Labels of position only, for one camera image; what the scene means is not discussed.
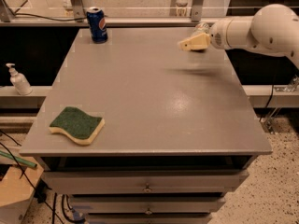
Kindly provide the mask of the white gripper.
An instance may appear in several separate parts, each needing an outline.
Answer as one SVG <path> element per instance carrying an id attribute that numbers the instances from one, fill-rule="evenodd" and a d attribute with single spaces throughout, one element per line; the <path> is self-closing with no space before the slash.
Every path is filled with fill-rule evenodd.
<path id="1" fill-rule="evenodd" d="M 230 49 L 231 47 L 227 41 L 227 29 L 230 22 L 228 20 L 220 20 L 215 22 L 210 30 L 209 34 L 202 33 L 199 35 L 190 36 L 178 43 L 178 47 L 184 51 L 190 50 L 203 50 L 207 49 L 211 44 L 216 49 Z"/>

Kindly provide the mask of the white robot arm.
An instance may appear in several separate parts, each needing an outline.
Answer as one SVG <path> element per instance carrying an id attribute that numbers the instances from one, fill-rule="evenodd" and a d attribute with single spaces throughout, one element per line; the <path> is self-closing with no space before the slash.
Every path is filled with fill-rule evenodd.
<path id="1" fill-rule="evenodd" d="M 289 7 L 273 4 L 254 16 L 225 17 L 209 26 L 198 23 L 179 41 L 181 50 L 244 49 L 273 57 L 287 57 L 299 68 L 299 17 Z"/>

